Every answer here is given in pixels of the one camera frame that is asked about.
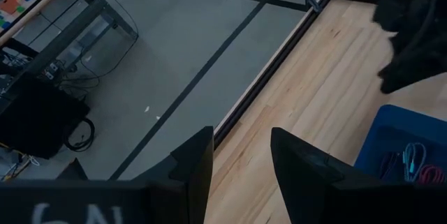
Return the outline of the blue rectangular tray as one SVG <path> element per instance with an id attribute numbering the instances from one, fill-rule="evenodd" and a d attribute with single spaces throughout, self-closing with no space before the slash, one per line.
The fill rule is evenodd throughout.
<path id="1" fill-rule="evenodd" d="M 354 167 L 386 182 L 447 183 L 447 121 L 384 105 Z"/>

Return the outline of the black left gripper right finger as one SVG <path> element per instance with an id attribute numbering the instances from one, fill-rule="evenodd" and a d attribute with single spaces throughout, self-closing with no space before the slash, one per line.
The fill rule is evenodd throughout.
<path id="1" fill-rule="evenodd" d="M 291 224 L 447 224 L 447 185 L 382 181 L 279 127 L 270 148 Z"/>

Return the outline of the black aluminium table frame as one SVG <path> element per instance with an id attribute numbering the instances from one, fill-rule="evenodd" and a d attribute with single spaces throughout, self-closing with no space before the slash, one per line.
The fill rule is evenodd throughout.
<path id="1" fill-rule="evenodd" d="M 250 107 L 257 95 L 263 90 L 264 86 L 270 81 L 271 77 L 276 73 L 285 59 L 304 36 L 307 30 L 312 26 L 323 9 L 331 0 L 317 0 L 317 7 L 310 8 L 305 16 L 300 20 L 292 33 L 284 41 L 283 45 L 271 57 L 268 63 L 263 67 L 262 71 L 256 76 L 255 80 L 249 85 L 243 95 L 238 99 L 236 104 L 231 108 L 230 112 L 218 125 L 214 131 L 214 147 L 225 140 L 226 136 L 232 131 L 235 124 L 240 120 L 241 116 Z M 378 0 L 348 0 L 363 3 L 377 3 Z"/>

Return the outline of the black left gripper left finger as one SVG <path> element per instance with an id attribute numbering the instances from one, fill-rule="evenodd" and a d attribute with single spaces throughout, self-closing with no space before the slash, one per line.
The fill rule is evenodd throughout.
<path id="1" fill-rule="evenodd" d="M 214 131 L 206 126 L 128 181 L 0 184 L 0 224 L 203 224 Z"/>

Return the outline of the large black box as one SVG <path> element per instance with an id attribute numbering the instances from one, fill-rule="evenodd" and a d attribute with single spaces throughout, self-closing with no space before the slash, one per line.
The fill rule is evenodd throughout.
<path id="1" fill-rule="evenodd" d="M 85 102 L 51 84 L 25 80 L 0 95 L 0 143 L 50 159 L 89 111 Z"/>

